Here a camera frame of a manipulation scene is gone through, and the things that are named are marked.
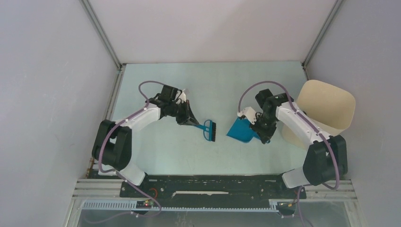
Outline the blue dustpan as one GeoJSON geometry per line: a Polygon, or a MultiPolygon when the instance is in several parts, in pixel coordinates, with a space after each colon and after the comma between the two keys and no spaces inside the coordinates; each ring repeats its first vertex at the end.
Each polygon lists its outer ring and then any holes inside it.
{"type": "Polygon", "coordinates": [[[261,141],[260,136],[254,132],[249,125],[250,122],[246,118],[241,119],[240,117],[237,117],[226,136],[242,143],[249,143],[254,138],[261,141]]]}

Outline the blue hand brush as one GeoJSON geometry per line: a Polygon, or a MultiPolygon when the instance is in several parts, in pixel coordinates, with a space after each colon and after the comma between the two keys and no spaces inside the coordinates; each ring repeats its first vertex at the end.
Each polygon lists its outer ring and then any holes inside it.
{"type": "Polygon", "coordinates": [[[203,137],[206,141],[216,141],[217,124],[215,122],[208,119],[203,124],[198,124],[195,127],[203,131],[203,137]]]}

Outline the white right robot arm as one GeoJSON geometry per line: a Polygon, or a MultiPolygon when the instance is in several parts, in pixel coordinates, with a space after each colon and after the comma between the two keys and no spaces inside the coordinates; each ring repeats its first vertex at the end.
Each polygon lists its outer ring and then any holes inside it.
{"type": "Polygon", "coordinates": [[[277,122],[282,122],[301,139],[307,149],[303,166],[284,172],[282,180],[275,184],[275,192],[279,197],[288,197],[295,187],[301,185],[317,186],[329,180],[339,180],[348,172],[347,145],[342,136],[332,136],[320,129],[285,93],[275,96],[265,89],[255,99],[262,113],[255,113],[249,127],[263,144],[272,138],[277,122]]]}

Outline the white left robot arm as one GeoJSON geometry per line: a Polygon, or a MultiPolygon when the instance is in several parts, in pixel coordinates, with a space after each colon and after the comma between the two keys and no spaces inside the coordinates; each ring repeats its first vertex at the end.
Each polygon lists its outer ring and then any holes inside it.
{"type": "Polygon", "coordinates": [[[187,91],[163,85],[161,92],[146,98],[145,105],[135,113],[117,121],[103,120],[98,128],[92,157],[98,161],[99,171],[113,173],[130,182],[131,191],[138,197],[149,192],[149,183],[144,181],[146,173],[132,157],[133,134],[141,131],[163,117],[174,117],[177,124],[196,126],[187,91]]]}

